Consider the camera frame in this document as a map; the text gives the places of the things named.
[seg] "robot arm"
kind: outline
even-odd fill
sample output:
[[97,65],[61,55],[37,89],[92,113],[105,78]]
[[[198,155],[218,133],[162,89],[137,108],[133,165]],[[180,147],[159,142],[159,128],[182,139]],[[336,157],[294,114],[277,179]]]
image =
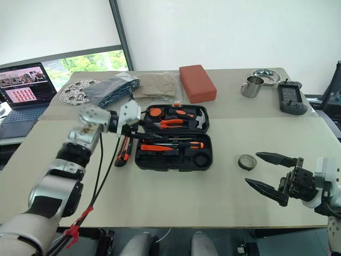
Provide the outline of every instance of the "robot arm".
[[341,253],[341,186],[339,169],[333,158],[319,158],[315,173],[303,169],[303,158],[290,158],[276,153],[256,153],[261,159],[286,167],[294,167],[282,177],[278,190],[256,180],[246,182],[262,195],[287,206],[289,197],[301,199],[303,205],[328,216],[328,240],[332,252]]
[[44,176],[29,195],[29,209],[0,227],[0,255],[46,255],[63,217],[72,215],[78,206],[85,167],[98,143],[101,132],[118,136],[141,134],[129,125],[139,122],[141,108],[134,100],[121,107],[122,115],[98,107],[79,112],[74,127]]

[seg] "black cable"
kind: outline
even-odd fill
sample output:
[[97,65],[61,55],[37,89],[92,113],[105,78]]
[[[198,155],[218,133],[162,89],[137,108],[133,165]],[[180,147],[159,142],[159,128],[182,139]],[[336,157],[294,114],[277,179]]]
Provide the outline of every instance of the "black cable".
[[64,248],[64,246],[68,243],[68,241],[69,239],[64,240],[63,243],[60,245],[60,247],[57,248],[57,250],[55,250],[55,252],[51,256],[56,256],[58,253],[60,253],[60,251]]
[[341,214],[333,211],[330,208],[330,205],[328,204],[328,202],[323,202],[323,207],[329,212],[330,215],[334,216],[335,218],[341,219]]
[[56,243],[46,254],[46,256],[50,256],[51,253],[53,253],[64,241],[65,239],[67,238],[67,236],[63,236],[59,241],[58,243]]
[[99,181],[99,179],[100,179],[101,168],[102,168],[102,161],[103,161],[103,141],[102,141],[102,133],[100,133],[100,145],[101,145],[101,160],[100,160],[100,166],[98,167],[97,178],[96,178],[96,184],[95,184],[94,193],[93,193],[93,195],[92,195],[92,199],[93,199],[93,198],[95,197],[95,195],[96,195],[97,186],[98,186],[98,181]]
[[112,156],[112,158],[111,158],[109,167],[108,167],[107,172],[106,172],[106,174],[105,174],[105,176],[104,176],[104,178],[103,178],[103,180],[102,180],[102,183],[101,183],[101,185],[100,185],[100,188],[98,189],[98,191],[97,191],[97,193],[96,193],[96,195],[95,195],[95,198],[92,199],[91,206],[94,205],[94,203],[95,203],[95,201],[96,201],[98,195],[100,194],[100,192],[101,192],[101,190],[102,190],[102,188],[103,188],[103,186],[104,186],[104,183],[105,183],[105,181],[106,181],[106,179],[107,179],[107,177],[108,177],[108,174],[109,174],[110,169],[111,169],[111,167],[112,167],[113,161],[115,160],[115,156],[116,156],[116,152],[117,152],[117,149],[118,149],[119,141],[120,141],[120,138],[118,138],[118,140],[117,140],[115,152],[114,152],[114,154],[113,154],[113,156]]
[[[101,160],[100,160],[100,166],[99,166],[99,170],[98,170],[98,173],[97,173],[97,180],[96,180],[96,185],[95,185],[95,189],[94,189],[94,195],[91,199],[91,202],[89,204],[89,207],[93,206],[94,203],[96,202],[96,199],[98,198],[103,186],[104,186],[104,183],[108,177],[108,174],[110,172],[110,169],[112,167],[112,164],[113,164],[113,161],[115,159],[115,156],[116,156],[116,152],[117,152],[117,149],[118,149],[118,145],[119,145],[119,142],[120,142],[120,138],[118,138],[117,140],[117,143],[116,143],[116,148],[115,148],[115,152],[112,156],[112,159],[110,161],[110,164],[109,164],[109,167],[107,169],[107,172],[105,173],[105,176],[102,180],[102,183],[100,185],[100,188],[98,189],[98,191],[95,193],[95,191],[97,190],[97,186],[98,186],[98,180],[99,180],[99,176],[100,176],[100,172],[101,172],[101,166],[102,166],[102,159],[103,159],[103,142],[102,142],[102,136],[100,135],[100,143],[101,143]],[[84,216],[84,218],[80,219],[79,221],[77,221],[75,223],[75,226],[80,226],[84,220],[85,220],[86,216]],[[72,237],[70,235],[66,235],[66,236],[63,236],[60,241],[52,248],[48,251],[47,253],[47,256],[56,256],[63,248],[64,246],[70,241]]]

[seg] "metal disc plate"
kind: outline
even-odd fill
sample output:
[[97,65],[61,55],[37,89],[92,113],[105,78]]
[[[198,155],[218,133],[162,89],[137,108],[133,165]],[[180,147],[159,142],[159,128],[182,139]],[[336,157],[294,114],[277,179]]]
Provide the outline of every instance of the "metal disc plate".
[[99,82],[95,79],[80,80],[66,86],[60,93],[59,99],[66,105],[76,106],[88,103],[90,100],[84,93],[84,88]]

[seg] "black handheld device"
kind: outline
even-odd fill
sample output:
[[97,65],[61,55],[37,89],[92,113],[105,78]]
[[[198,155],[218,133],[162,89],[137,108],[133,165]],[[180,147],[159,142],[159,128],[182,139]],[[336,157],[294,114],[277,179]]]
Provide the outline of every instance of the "black handheld device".
[[278,95],[280,109],[292,115],[303,115],[308,111],[308,106],[304,105],[299,88],[300,82],[283,81],[278,84]]

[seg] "laptop keyboard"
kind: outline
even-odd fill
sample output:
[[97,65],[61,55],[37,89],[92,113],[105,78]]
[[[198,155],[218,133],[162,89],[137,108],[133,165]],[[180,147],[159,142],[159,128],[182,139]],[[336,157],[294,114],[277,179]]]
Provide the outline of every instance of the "laptop keyboard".
[[5,118],[3,124],[14,123],[14,122],[22,122],[22,121],[32,121],[37,120],[38,117],[45,111],[44,108],[30,108],[15,111],[12,110]]

